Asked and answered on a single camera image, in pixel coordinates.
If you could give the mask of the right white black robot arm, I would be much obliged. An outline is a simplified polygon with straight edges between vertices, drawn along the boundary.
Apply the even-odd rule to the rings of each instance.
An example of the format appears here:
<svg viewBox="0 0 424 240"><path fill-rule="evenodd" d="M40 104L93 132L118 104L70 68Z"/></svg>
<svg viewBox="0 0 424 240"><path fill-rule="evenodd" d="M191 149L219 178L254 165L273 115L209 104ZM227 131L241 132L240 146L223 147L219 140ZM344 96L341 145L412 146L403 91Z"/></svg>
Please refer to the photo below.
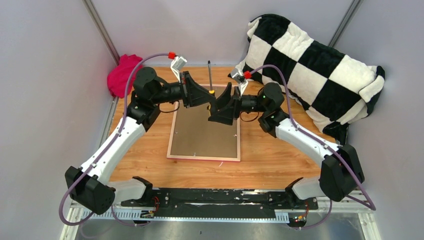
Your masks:
<svg viewBox="0 0 424 240"><path fill-rule="evenodd" d="M324 140L291 119L281 108L284 94L279 84L267 83L256 95L243 95L229 83L224 92L209 104L208 120L226 125L241 113L260 113L261 129L272 137L285 141L320 165L316 177L300 177L285 188L285 202L298 209L307 199L328 197L340 202L365 180L356 149Z"/></svg>

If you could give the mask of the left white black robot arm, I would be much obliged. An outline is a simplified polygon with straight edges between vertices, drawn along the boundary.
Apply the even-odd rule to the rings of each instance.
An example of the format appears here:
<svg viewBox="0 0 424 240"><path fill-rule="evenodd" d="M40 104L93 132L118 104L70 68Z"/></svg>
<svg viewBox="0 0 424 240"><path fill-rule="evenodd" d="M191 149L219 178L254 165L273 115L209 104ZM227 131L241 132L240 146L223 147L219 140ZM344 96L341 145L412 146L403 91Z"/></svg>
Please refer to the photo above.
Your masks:
<svg viewBox="0 0 424 240"><path fill-rule="evenodd" d="M97 215L112 205L135 200L140 206L153 201L152 184L141 177L127 181L110 182L117 164L129 148L154 124L161 113L160 104L182 102L185 107L203 104L214 106L215 95L196 83L188 71L177 74L178 81L168 83L152 67L142 67L135 75L130 104L119 126L94 153L93 162L80 167L69 167L65 180L68 195Z"/></svg>

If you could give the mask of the yellow black screwdriver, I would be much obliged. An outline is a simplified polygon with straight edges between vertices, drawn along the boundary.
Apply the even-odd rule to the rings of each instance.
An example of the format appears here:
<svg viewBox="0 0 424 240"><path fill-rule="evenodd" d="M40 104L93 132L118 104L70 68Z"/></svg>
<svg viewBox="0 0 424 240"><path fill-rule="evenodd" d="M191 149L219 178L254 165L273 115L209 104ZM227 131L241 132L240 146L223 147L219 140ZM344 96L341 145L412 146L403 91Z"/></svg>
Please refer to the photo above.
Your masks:
<svg viewBox="0 0 424 240"><path fill-rule="evenodd" d="M211 96L215 97L215 90L213 88L213 78L212 78L212 66L211 66L210 60L207 61L207 69L208 69L208 80L209 80L209 91L208 92ZM214 107L215 107L215 102L213 101L209 104L209 107L207 108L209 110L210 116L213 114Z"/></svg>

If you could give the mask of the pink picture frame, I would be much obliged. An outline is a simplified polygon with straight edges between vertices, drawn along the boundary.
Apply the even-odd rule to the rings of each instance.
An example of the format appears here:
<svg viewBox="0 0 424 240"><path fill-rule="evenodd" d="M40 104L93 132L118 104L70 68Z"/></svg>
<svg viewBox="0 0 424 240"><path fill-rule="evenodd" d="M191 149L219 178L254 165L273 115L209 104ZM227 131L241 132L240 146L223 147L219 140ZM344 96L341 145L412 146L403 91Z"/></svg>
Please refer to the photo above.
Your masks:
<svg viewBox="0 0 424 240"><path fill-rule="evenodd" d="M167 158L177 160L240 162L240 120L232 125L208 121L207 104L175 108Z"/></svg>

